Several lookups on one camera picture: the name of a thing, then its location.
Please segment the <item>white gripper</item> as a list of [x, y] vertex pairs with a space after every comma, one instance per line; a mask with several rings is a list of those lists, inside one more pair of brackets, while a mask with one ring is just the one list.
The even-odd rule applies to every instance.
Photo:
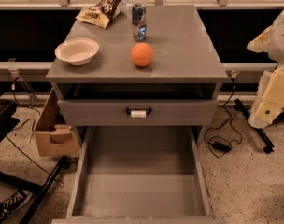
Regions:
[[[247, 44], [247, 50], [267, 52], [271, 27]], [[257, 95], [250, 109], [248, 123], [253, 128], [265, 128], [282, 113], [284, 109], [284, 65], [275, 71], [264, 71], [258, 85]]]

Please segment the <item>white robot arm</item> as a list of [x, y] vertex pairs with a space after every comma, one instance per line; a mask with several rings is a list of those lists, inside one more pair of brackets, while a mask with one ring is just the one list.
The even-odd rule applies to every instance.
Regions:
[[247, 50], [267, 52], [278, 64], [273, 72], [263, 72], [248, 118], [252, 127], [265, 128], [284, 110], [284, 9], [271, 26], [248, 43]]

